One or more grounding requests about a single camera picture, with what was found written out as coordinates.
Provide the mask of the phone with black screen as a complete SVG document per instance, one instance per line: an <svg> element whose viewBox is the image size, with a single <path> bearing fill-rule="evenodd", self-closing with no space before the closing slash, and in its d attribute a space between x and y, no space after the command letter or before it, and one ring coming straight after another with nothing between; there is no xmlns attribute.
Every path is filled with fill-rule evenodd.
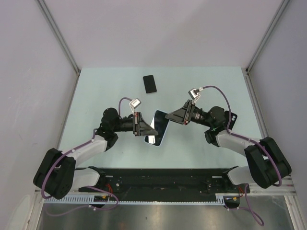
<svg viewBox="0 0 307 230"><path fill-rule="evenodd" d="M146 136L144 138L145 143L150 144L152 146L156 146L156 147L159 147L161 145L165 132L167 130L168 124L169 124L169 119L165 117L166 115L167 113L161 110L155 111L152 117L150 126L158 132L158 135Z"/></svg>

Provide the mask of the black phone case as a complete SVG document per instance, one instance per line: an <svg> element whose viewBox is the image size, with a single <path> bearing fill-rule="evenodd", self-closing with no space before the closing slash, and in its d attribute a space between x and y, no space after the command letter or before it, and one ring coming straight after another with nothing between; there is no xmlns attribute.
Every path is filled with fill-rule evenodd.
<svg viewBox="0 0 307 230"><path fill-rule="evenodd" d="M225 111L225 112L224 112L224 115L225 115L224 126L227 127L227 125L228 125L228 123L229 123L229 121L230 121L230 124L229 124L228 129L229 129L229 130L232 130L233 127L234 127L234 125L235 125L235 123L236 123L236 120L237 120L237 118L238 118L237 114L231 113L231 115L230 115L229 111Z"/></svg>

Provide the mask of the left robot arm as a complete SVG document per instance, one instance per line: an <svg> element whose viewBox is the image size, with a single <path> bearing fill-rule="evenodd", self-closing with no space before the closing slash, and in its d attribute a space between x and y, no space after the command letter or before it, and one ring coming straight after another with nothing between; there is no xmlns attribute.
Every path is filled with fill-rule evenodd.
<svg viewBox="0 0 307 230"><path fill-rule="evenodd" d="M108 151L118 140L118 132L132 132L134 136L156 136L158 132L147 124L140 112L133 112L127 117L120 117L115 108L103 112L99 128L93 130L92 138L66 152L55 148L49 149L35 176L33 183L41 189L44 199L62 199L72 188L90 186L95 191L102 191L106 180L94 169L75 169L94 157Z"/></svg>

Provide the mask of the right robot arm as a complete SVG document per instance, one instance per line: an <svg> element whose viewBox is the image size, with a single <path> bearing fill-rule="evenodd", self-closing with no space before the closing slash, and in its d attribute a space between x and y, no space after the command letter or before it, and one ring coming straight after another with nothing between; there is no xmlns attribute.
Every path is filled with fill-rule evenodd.
<svg viewBox="0 0 307 230"><path fill-rule="evenodd" d="M226 192L233 192L239 184L256 183L261 188L281 186L282 179L289 176L292 168L276 141L271 137L251 139L232 132L236 115L219 106L208 112L187 100L178 110L168 113L166 119L187 125L190 122L209 129L204 133L207 143L232 150L247 159L247 166L229 169L221 186Z"/></svg>

